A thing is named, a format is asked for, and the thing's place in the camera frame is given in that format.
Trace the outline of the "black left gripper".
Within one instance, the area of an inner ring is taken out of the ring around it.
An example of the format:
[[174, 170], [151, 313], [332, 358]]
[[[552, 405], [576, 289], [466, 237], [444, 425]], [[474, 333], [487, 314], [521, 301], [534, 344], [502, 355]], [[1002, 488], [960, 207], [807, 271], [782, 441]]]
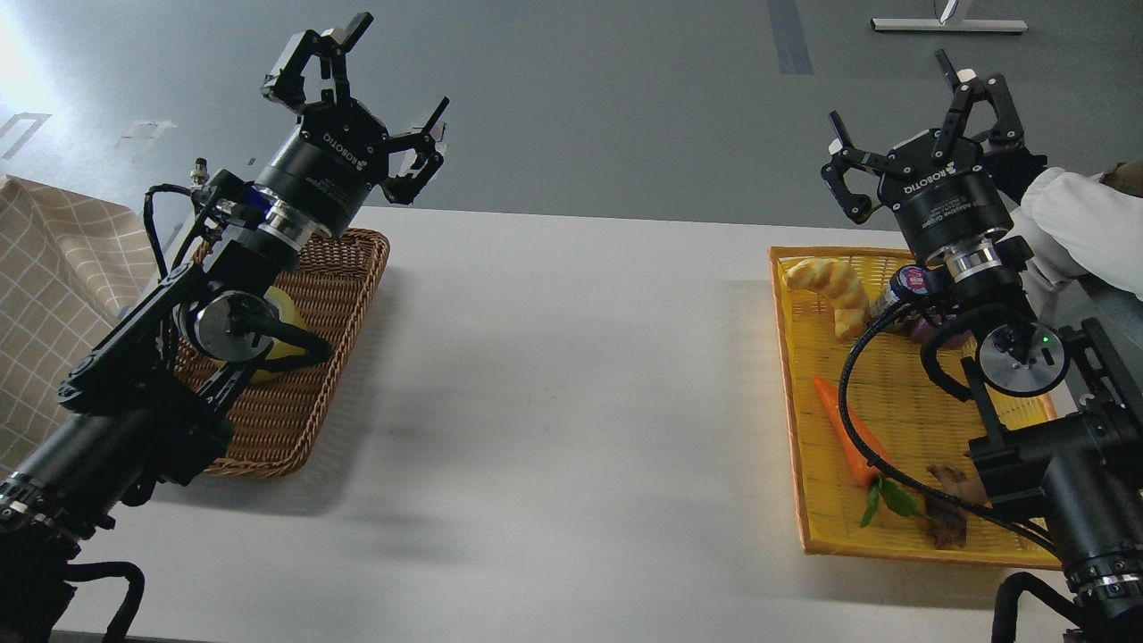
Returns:
[[[357, 13], [346, 29], [295, 33], [261, 86], [262, 97], [301, 116], [257, 176], [257, 186], [309, 216], [330, 238], [346, 232], [379, 180], [390, 204], [408, 206], [443, 166], [441, 118], [450, 105], [448, 97], [440, 99], [423, 126], [387, 138], [387, 127], [351, 95], [347, 53], [373, 21], [371, 13]], [[305, 93], [310, 61], [319, 61], [325, 82], [313, 102]], [[411, 162], [383, 179], [387, 155], [395, 152], [411, 152]]]

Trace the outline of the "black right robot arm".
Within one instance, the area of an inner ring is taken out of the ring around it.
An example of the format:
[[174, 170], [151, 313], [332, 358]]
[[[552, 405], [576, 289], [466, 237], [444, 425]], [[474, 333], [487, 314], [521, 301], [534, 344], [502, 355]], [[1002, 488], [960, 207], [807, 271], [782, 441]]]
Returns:
[[[1066, 642], [1140, 642], [1142, 508], [1140, 387], [1105, 330], [1046, 325], [1020, 274], [1032, 249], [1012, 233], [1012, 214], [988, 175], [988, 159], [1016, 152], [1024, 130], [1000, 74], [980, 78], [935, 53], [951, 90], [938, 128], [885, 154], [868, 152], [830, 114], [836, 138], [821, 171], [852, 222], [886, 207], [926, 281], [924, 296], [894, 302], [849, 351], [839, 415], [850, 443], [880, 472], [877, 491], [908, 487], [1012, 530], [1061, 563], [1069, 596], [1024, 572], [996, 595], [991, 638], [1013, 642], [1018, 598], [1030, 593], [1071, 622]], [[878, 455], [853, 424], [847, 387], [878, 333], [911, 311], [940, 325], [924, 343], [928, 379], [973, 402], [985, 434], [969, 459], [988, 505], [933, 489]]]

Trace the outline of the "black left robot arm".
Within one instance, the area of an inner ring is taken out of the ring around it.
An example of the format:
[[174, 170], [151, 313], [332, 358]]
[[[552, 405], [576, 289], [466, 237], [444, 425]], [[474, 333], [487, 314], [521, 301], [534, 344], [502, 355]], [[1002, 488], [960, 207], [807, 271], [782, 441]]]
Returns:
[[120, 578], [127, 593], [104, 635], [122, 642], [146, 577], [128, 562], [79, 564], [80, 545], [114, 528], [118, 504], [138, 507], [155, 485], [187, 485], [225, 455], [227, 411], [259, 370], [286, 372], [330, 361], [330, 341], [291, 325], [267, 289], [294, 271], [314, 233], [339, 238], [379, 188], [410, 204], [443, 163], [442, 98], [424, 126], [393, 135], [352, 96], [347, 53], [371, 25], [294, 34], [261, 91], [296, 115], [296, 127], [256, 180], [208, 171], [203, 159], [181, 194], [195, 219], [187, 239], [211, 241], [203, 262], [179, 246], [169, 265], [144, 224], [158, 264], [154, 288], [59, 383], [67, 411], [58, 431], [3, 479], [3, 642], [46, 642], [78, 582]]

